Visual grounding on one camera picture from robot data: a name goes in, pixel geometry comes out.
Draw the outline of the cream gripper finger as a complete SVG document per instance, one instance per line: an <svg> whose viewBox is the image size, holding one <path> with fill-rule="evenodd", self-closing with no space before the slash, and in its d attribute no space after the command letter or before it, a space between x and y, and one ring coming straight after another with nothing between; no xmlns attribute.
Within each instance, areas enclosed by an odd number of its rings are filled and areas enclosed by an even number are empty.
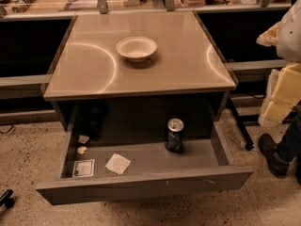
<svg viewBox="0 0 301 226"><path fill-rule="evenodd" d="M268 77L266 97L258 119L263 127L282 124L301 101L301 64L289 63L281 70L273 69Z"/></svg>
<svg viewBox="0 0 301 226"><path fill-rule="evenodd" d="M279 25L280 23L276 23L260 34L256 39L256 43L265 47L277 46Z"/></svg>

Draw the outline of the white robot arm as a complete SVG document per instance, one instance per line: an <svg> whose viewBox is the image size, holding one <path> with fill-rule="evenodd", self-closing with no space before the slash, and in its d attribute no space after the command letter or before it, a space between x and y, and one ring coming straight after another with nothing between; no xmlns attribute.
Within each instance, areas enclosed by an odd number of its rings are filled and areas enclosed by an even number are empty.
<svg viewBox="0 0 301 226"><path fill-rule="evenodd" d="M274 127L282 124L301 101L301 0L291 6L280 22L259 35L256 43L275 46L277 55L287 62L280 71L271 71L261 106L260 126Z"/></svg>

